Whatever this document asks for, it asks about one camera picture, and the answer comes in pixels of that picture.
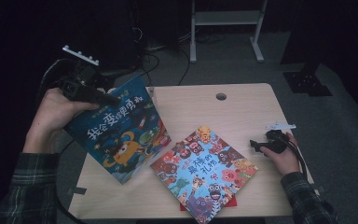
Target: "blue book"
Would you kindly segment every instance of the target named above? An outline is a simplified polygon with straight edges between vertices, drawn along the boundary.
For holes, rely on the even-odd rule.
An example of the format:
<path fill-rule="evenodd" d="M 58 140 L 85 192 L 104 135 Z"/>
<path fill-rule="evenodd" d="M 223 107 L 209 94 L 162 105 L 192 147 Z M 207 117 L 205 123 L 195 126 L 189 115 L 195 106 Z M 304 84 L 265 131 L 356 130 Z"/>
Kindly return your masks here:
<path fill-rule="evenodd" d="M 109 94 L 119 105 L 85 111 L 64 129 L 118 182 L 125 184 L 171 138 L 140 76 Z"/>
<path fill-rule="evenodd" d="M 199 224 L 209 223 L 257 171 L 207 126 L 150 167 Z"/>

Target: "person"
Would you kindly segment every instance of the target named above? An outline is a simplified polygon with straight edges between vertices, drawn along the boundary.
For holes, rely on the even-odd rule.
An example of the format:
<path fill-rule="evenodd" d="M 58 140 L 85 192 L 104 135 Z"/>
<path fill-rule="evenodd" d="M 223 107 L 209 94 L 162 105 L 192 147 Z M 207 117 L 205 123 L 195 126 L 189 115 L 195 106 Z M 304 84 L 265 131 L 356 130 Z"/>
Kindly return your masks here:
<path fill-rule="evenodd" d="M 84 110 L 98 105 L 69 101 L 58 88 L 46 92 L 26 135 L 22 153 L 12 176 L 9 193 L 0 205 L 0 223 L 56 223 L 56 176 L 59 156 L 55 140 L 62 128 Z M 296 139 L 287 133 L 290 141 Z M 261 150 L 272 158 L 283 175 L 282 186 L 293 206 L 295 223 L 337 223 L 334 208 L 322 201 L 299 172 L 291 150 L 276 154 Z"/>

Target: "tabletop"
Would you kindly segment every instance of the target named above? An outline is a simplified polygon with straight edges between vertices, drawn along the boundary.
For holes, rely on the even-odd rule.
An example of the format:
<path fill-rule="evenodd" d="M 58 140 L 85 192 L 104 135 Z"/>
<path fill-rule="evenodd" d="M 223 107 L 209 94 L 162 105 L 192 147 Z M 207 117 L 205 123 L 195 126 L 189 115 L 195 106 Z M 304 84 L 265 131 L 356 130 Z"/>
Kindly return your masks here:
<path fill-rule="evenodd" d="M 206 125 L 259 168 L 236 194 L 238 205 L 223 208 L 216 217 L 292 215 L 281 186 L 282 176 L 272 160 L 255 152 L 249 143 L 251 139 L 266 142 L 266 126 L 286 122 L 269 84 L 155 87 L 153 93 L 172 139 L 164 150 Z M 149 167 L 121 185 L 88 154 L 77 187 L 86 192 L 74 194 L 69 212 L 81 219 L 191 217 L 180 211 L 178 200 Z"/>

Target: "plaid shirt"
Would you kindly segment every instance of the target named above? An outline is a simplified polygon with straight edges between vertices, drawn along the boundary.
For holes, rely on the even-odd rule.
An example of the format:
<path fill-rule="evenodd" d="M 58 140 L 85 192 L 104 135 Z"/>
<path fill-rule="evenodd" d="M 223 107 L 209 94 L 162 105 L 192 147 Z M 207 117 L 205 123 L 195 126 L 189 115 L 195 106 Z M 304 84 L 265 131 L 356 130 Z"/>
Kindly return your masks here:
<path fill-rule="evenodd" d="M 293 207 L 295 223 L 338 223 L 333 206 L 322 201 L 301 173 L 291 173 L 281 180 Z"/>
<path fill-rule="evenodd" d="M 0 223 L 56 223 L 58 161 L 58 154 L 20 154 L 0 206 Z M 284 176 L 282 186 L 295 223 L 337 223 L 333 207 L 315 194 L 301 173 Z"/>
<path fill-rule="evenodd" d="M 58 154 L 21 153 L 0 223 L 56 223 Z"/>

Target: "hand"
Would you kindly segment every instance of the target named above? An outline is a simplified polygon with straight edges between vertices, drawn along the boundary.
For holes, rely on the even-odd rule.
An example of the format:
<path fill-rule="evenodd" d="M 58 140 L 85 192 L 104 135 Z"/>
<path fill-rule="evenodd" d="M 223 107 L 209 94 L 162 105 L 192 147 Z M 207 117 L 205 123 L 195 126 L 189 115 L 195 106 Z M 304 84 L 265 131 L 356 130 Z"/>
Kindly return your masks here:
<path fill-rule="evenodd" d="M 90 103 L 69 101 L 58 88 L 47 90 L 27 133 L 22 152 L 54 153 L 55 139 L 62 128 L 80 112 L 98 107 Z"/>
<path fill-rule="evenodd" d="M 297 147 L 296 139 L 290 133 L 286 133 L 286 135 L 289 137 L 289 141 Z M 266 147 L 261 147 L 260 150 L 274 161 L 275 166 L 282 175 L 300 171 L 296 154 L 289 147 L 281 154 L 275 153 Z"/>

